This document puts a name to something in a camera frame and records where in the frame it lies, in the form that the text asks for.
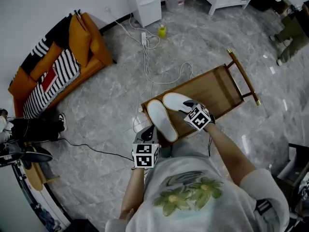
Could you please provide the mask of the person's grey trousers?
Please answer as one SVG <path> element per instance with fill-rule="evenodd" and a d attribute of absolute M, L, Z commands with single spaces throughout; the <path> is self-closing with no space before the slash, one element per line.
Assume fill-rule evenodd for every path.
<path fill-rule="evenodd" d="M 187 141 L 179 141 L 171 146 L 161 147 L 159 156 L 150 171 L 178 172 L 214 169 L 213 162 L 206 155 L 198 152 Z"/>

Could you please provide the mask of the black office chair seat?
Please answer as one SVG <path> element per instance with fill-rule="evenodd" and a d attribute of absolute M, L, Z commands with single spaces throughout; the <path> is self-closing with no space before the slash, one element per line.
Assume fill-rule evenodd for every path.
<path fill-rule="evenodd" d="M 53 159 L 51 154 L 40 153 L 40 152 L 25 152 L 21 157 L 21 160 L 34 162 L 34 163 L 42 163 L 42 162 L 49 162 Z"/>

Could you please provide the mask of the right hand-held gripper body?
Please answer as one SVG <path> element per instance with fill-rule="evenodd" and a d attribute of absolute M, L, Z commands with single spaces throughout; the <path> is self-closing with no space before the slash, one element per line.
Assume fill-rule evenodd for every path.
<path fill-rule="evenodd" d="M 197 131 L 203 130 L 209 123 L 215 124 L 214 116 L 199 103 L 193 106 L 184 121 Z"/>

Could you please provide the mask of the black frame desk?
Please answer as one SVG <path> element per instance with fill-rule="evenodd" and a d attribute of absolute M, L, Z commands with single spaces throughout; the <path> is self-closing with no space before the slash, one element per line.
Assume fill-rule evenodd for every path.
<path fill-rule="evenodd" d="M 289 162 L 275 177 L 290 212 L 309 217 L 309 147 L 289 143 Z"/>

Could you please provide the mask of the orange cushion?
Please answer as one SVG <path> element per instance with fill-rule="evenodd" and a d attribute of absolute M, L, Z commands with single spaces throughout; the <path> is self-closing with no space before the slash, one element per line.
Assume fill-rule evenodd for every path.
<path fill-rule="evenodd" d="M 69 47 L 76 60 L 82 65 L 88 64 L 91 35 L 82 19 L 73 15 L 69 26 Z"/>

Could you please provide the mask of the orange sofa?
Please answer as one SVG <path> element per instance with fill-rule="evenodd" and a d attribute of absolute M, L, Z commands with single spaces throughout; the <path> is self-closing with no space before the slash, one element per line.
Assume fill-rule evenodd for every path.
<path fill-rule="evenodd" d="M 112 55 L 108 50 L 98 27 L 91 19 L 89 14 L 81 13 L 80 18 L 82 19 L 91 35 L 88 64 L 86 66 L 80 65 L 79 77 L 75 79 L 70 85 L 68 85 L 67 88 L 56 97 L 56 99 L 48 106 L 46 110 L 56 106 L 81 83 L 97 73 L 103 67 L 112 65 L 114 63 Z M 13 96 L 14 112 L 16 117 L 24 117 L 24 103 L 38 82 L 38 80 L 35 81 L 32 79 L 34 74 L 35 71 L 32 71 L 29 75 L 26 74 L 26 72 L 20 66 L 9 85 L 8 91 Z"/>

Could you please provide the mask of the white desk with black edge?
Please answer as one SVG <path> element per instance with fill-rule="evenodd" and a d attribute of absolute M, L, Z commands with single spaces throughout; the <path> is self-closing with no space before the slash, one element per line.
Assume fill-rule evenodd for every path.
<path fill-rule="evenodd" d="M 71 224 L 47 187 L 35 190 L 23 166 L 9 165 L 0 168 L 0 231 L 48 232 L 30 205 L 32 198 L 55 220 L 60 232 Z"/>

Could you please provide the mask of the white slipper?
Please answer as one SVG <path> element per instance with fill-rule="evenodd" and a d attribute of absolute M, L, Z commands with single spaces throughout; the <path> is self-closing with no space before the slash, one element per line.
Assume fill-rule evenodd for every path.
<path fill-rule="evenodd" d="M 147 112 L 152 123 L 168 142 L 172 143 L 178 139 L 178 133 L 161 101 L 151 100 L 147 105 Z"/>
<path fill-rule="evenodd" d="M 189 113 L 192 110 L 192 107 L 184 104 L 184 102 L 189 100 L 191 100 L 191 98 L 183 94 L 170 92 L 164 95 L 162 102 L 166 108 L 172 111 L 183 111 Z"/>

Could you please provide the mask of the wooden shelf cart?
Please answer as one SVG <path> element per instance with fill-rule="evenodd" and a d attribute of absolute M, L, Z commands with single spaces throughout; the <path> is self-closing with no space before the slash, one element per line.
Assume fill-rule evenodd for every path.
<path fill-rule="evenodd" d="M 250 89 L 250 92 L 244 95 L 241 94 L 229 71 L 230 65 L 224 64 L 206 73 L 203 73 L 173 89 L 170 89 L 151 100 L 159 100 L 162 102 L 165 94 L 170 92 L 180 93 L 191 98 L 192 100 L 199 102 L 199 104 L 206 107 L 214 116 L 215 120 L 243 103 L 245 97 L 253 96 L 256 104 L 259 104 L 260 101 L 242 65 L 239 63 L 238 59 L 235 57 L 232 51 L 229 51 L 228 53 L 232 58 L 230 65 L 237 66 L 243 78 L 245 79 Z M 141 105 L 143 112 L 147 115 L 149 120 L 150 118 L 147 112 L 147 105 L 151 100 Z M 184 118 L 182 118 L 178 114 L 178 112 L 172 111 L 168 108 L 166 108 L 166 110 L 174 128 L 178 133 L 178 139 L 176 141 L 190 135 L 193 132 L 198 131 L 193 129 L 188 123 L 186 123 L 184 121 Z M 158 143 L 162 147 L 174 143 L 168 142 L 158 129 L 157 138 Z"/>

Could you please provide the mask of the light wooden stool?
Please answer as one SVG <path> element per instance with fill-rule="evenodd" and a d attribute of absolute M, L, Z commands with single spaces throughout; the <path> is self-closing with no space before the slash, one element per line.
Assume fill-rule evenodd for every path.
<path fill-rule="evenodd" d="M 36 191 L 42 191 L 44 184 L 60 178 L 59 175 L 51 178 L 46 177 L 38 163 L 31 163 L 28 168 L 25 166 L 23 168 L 29 183 Z"/>

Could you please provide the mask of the striped blanket with red patch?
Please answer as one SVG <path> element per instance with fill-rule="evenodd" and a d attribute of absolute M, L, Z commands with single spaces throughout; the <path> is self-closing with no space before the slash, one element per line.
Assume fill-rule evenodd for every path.
<path fill-rule="evenodd" d="M 36 87 L 26 99 L 24 117 L 38 118 L 79 75 L 79 62 L 70 50 L 63 50 L 49 70 L 38 79 Z"/>

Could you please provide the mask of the person's white printed shirt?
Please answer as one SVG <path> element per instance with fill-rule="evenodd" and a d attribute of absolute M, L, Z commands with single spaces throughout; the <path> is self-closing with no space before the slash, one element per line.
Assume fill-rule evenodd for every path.
<path fill-rule="evenodd" d="M 143 203 L 105 232 L 284 232 L 288 223 L 287 200 L 268 170 L 236 185 L 208 158 L 176 157 L 154 166 Z"/>

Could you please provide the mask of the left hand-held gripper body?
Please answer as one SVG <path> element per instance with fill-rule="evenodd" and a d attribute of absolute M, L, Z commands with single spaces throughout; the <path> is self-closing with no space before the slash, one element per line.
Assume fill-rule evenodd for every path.
<path fill-rule="evenodd" d="M 155 125 L 145 127 L 136 134 L 132 147 L 134 168 L 154 168 L 159 156 L 160 144 Z"/>

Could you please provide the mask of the white water dispenser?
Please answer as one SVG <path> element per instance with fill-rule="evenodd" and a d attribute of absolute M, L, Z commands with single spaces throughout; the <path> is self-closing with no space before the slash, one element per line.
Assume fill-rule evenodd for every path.
<path fill-rule="evenodd" d="M 133 0 L 135 2 L 134 17 L 139 24 L 145 28 L 146 26 L 160 20 L 161 0 Z"/>

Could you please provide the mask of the person's right forearm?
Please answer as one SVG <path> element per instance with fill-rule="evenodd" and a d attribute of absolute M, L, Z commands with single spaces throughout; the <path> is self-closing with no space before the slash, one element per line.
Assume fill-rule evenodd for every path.
<path fill-rule="evenodd" d="M 240 148 L 214 123 L 205 127 L 212 138 L 233 182 L 240 186 L 242 179 L 256 170 Z"/>

